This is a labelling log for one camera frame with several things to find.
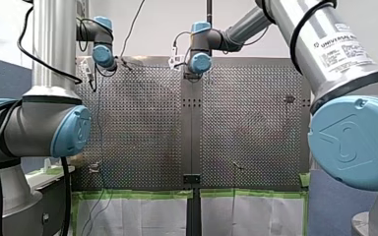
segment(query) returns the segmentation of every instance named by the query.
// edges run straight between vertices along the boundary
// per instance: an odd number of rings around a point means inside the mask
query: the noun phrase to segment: perforated metal panel
[[[153,63],[131,66],[132,71],[119,67],[114,77],[99,79],[100,99],[87,83],[78,89],[93,122],[77,190],[182,188],[181,74]],[[98,161],[103,179],[88,168]]]
[[[203,80],[202,186],[299,187],[309,114],[302,77],[284,60],[242,60],[216,64]]]
[[[309,89],[287,59],[217,58],[193,84],[181,84],[181,73],[165,61],[120,67],[99,80],[100,99],[87,83],[79,87],[93,126],[76,190],[182,189],[191,171],[201,173],[202,188],[300,188],[298,174],[308,167]],[[88,168],[99,161],[103,178]]]

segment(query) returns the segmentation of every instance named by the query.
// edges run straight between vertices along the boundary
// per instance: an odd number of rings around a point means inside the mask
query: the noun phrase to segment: sticker
[[[375,64],[351,32],[336,32],[314,43],[328,73],[339,73],[353,66]]]
[[[339,31],[349,31],[349,26],[346,24],[336,24],[336,28]]]

